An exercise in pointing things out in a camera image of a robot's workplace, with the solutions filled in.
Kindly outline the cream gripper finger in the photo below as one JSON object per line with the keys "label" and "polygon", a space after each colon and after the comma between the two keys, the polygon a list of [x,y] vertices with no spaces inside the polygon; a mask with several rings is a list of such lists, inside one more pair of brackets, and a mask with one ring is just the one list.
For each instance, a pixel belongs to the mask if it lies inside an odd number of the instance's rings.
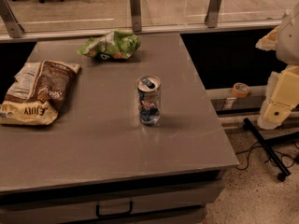
{"label": "cream gripper finger", "polygon": [[257,119],[258,126],[265,130],[276,129],[298,105],[299,67],[288,65],[280,73],[272,72]]}

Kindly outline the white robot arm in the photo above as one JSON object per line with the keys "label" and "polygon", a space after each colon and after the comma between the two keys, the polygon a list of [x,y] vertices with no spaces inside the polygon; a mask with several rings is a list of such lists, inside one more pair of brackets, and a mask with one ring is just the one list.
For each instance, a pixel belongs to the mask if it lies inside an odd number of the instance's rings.
{"label": "white robot arm", "polygon": [[299,4],[287,10],[283,22],[255,47],[274,50],[277,59],[287,64],[280,73],[271,72],[257,120],[260,128],[273,130],[299,105]]}

